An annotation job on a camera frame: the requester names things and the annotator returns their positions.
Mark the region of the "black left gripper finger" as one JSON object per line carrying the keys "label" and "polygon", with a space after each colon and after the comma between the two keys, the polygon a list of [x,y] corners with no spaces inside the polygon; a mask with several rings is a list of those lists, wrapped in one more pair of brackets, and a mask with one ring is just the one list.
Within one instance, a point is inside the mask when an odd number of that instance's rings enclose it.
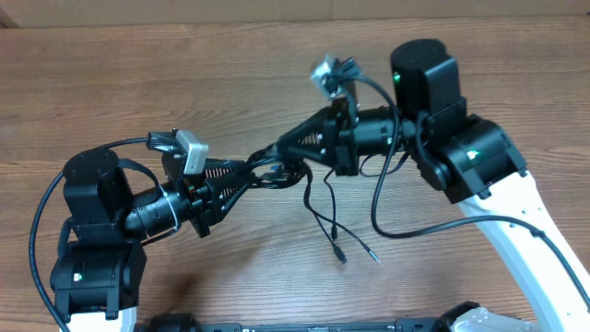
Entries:
{"label": "black left gripper finger", "polygon": [[243,160],[206,159],[203,171],[197,175],[200,180],[233,177],[244,180],[246,172],[240,172],[245,165]]}
{"label": "black left gripper finger", "polygon": [[256,182],[253,173],[230,173],[222,177],[207,179],[210,193],[207,203],[209,212],[206,225],[213,226],[221,222],[235,205],[237,200]]}

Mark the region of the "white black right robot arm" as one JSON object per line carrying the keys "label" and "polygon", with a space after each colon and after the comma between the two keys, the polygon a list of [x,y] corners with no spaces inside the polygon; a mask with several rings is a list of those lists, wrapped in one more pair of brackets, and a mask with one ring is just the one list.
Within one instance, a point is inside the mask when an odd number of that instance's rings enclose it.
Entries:
{"label": "white black right robot arm", "polygon": [[528,299],[536,321],[499,316],[465,303],[432,321],[441,331],[585,331],[589,275],[548,213],[525,158],[494,122],[471,114],[458,64],[436,39],[408,41],[390,56],[394,89],[383,107],[363,111],[355,86],[366,77],[353,59],[326,58],[311,75],[331,101],[273,146],[285,164],[312,160],[339,175],[360,158],[416,162],[422,178],[462,211],[426,234],[474,224]]}

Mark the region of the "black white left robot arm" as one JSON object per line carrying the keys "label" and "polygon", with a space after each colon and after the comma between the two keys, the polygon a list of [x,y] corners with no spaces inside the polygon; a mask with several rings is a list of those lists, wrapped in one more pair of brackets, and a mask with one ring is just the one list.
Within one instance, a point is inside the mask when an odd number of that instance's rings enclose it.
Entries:
{"label": "black white left robot arm", "polygon": [[138,305],[148,244],[190,222],[201,237],[221,222],[237,199],[256,181],[238,160],[208,159],[205,169],[177,175],[135,194],[126,170],[153,173],[109,148],[94,148],[64,166],[64,198],[71,216],[64,229],[50,282],[60,318],[100,313],[115,320]]}

